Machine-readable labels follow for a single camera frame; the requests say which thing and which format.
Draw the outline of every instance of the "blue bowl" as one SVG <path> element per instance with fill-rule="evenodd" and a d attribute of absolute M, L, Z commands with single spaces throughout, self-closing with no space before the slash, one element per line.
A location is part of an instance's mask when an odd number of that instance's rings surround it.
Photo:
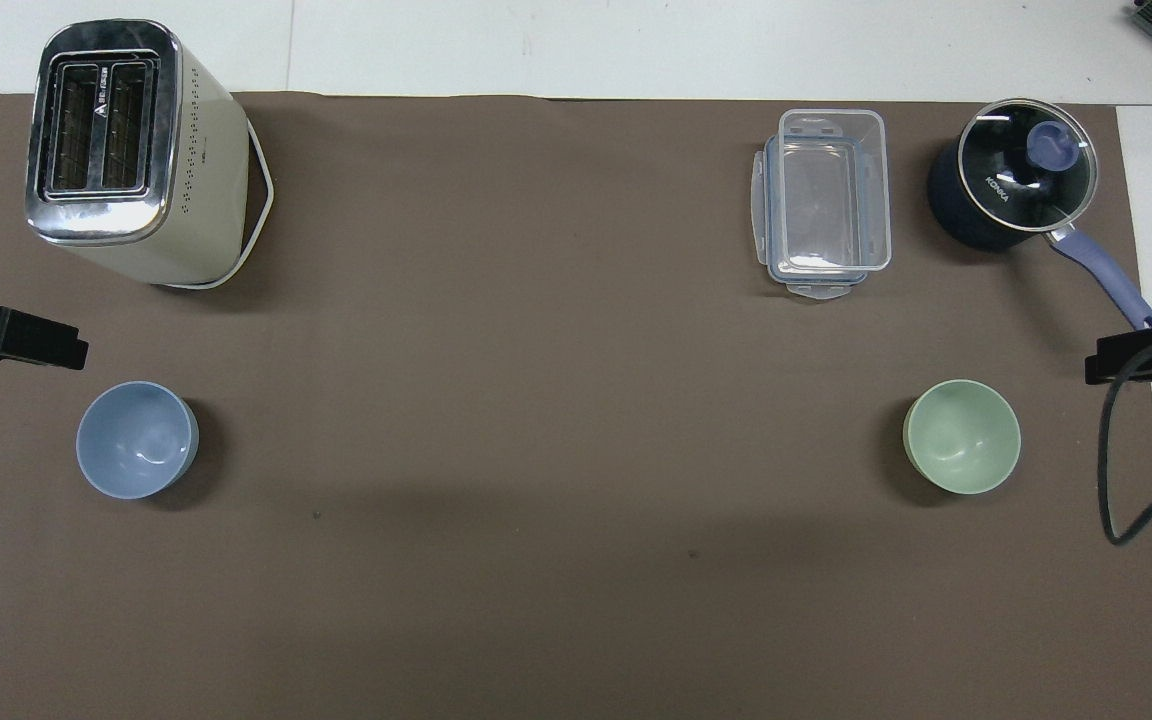
<path fill-rule="evenodd" d="M 177 393 L 160 384 L 123 382 L 88 407 L 74 450 L 93 488 L 137 500 L 189 469 L 198 450 L 198 422 Z"/>

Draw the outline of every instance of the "brown tablecloth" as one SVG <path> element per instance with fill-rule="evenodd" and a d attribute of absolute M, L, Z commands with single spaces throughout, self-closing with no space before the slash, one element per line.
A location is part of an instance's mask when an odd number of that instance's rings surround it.
<path fill-rule="evenodd" d="M 1032 241 L 965 250 L 929 161 L 972 105 L 887 122 L 895 258 L 773 285 L 750 161 L 803 104 L 243 94 L 278 200 L 213 291 L 128 281 L 23 220 L 0 96 L 0 305 L 88 369 L 0 364 L 0 717 L 1152 717 L 1152 528 L 1094 505 L 1096 338 Z M 1114 111 L 1079 227 L 1134 270 Z M 991 384 L 1018 471 L 947 497 L 919 392 Z M 200 422 L 150 501 L 88 486 L 84 407 L 152 379 Z M 1152 493 L 1147 393 L 1120 511 Z"/>

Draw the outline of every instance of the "white toaster body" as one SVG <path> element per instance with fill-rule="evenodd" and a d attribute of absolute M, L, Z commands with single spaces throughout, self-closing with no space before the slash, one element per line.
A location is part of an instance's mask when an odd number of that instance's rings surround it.
<path fill-rule="evenodd" d="M 137 281 L 215 281 L 242 250 L 247 134 L 241 106 L 161 24 L 73 24 L 38 68 L 26 221 Z"/>

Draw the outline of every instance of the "blue lid knob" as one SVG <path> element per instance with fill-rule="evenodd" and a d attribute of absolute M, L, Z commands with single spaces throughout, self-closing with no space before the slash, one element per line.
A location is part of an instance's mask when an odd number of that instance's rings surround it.
<path fill-rule="evenodd" d="M 1078 137 L 1059 120 L 1044 120 L 1030 128 L 1025 141 L 1025 159 L 1036 168 L 1061 173 L 1074 167 L 1082 154 Z"/>

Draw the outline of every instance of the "saucepan handle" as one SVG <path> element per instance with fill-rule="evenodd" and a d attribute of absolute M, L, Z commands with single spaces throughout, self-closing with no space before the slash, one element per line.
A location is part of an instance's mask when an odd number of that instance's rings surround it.
<path fill-rule="evenodd" d="M 1101 283 L 1106 295 L 1119 306 L 1120 313 L 1138 331 L 1152 328 L 1152 306 L 1140 296 L 1132 279 L 1111 258 L 1111 255 L 1098 245 L 1086 233 L 1078 232 L 1074 225 L 1047 233 L 1052 250 L 1060 252 L 1070 260 L 1078 263 L 1098 283 Z"/>

